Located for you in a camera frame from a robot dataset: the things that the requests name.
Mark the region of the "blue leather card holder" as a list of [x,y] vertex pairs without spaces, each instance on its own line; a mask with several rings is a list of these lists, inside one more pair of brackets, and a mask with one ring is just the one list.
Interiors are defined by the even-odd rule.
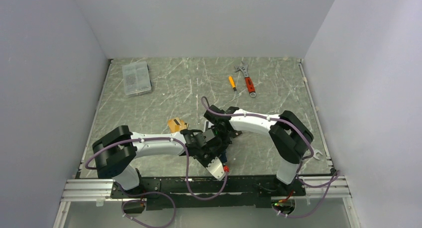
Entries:
[[222,163],[226,163],[227,162],[227,156],[226,156],[226,151],[223,151],[220,155],[219,155],[219,159]]

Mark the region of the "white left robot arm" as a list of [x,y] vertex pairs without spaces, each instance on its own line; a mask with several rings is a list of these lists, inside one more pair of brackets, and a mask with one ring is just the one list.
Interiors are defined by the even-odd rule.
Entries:
[[193,157],[220,181],[225,174],[220,156],[230,143],[227,134],[213,128],[143,134],[122,125],[93,144],[94,154],[85,167],[96,170],[101,179],[114,179],[130,198],[137,198],[142,194],[143,184],[140,173],[130,165],[132,160],[155,155]]

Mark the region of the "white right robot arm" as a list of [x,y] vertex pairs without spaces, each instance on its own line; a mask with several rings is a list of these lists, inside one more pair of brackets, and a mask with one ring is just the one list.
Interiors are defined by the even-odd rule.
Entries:
[[282,114],[257,114],[230,107],[221,111],[215,106],[206,108],[204,117],[214,125],[224,122],[236,131],[248,131],[270,137],[281,156],[280,167],[276,173],[274,189],[285,196],[293,190],[293,181],[304,159],[314,154],[311,146],[313,134],[291,111]]

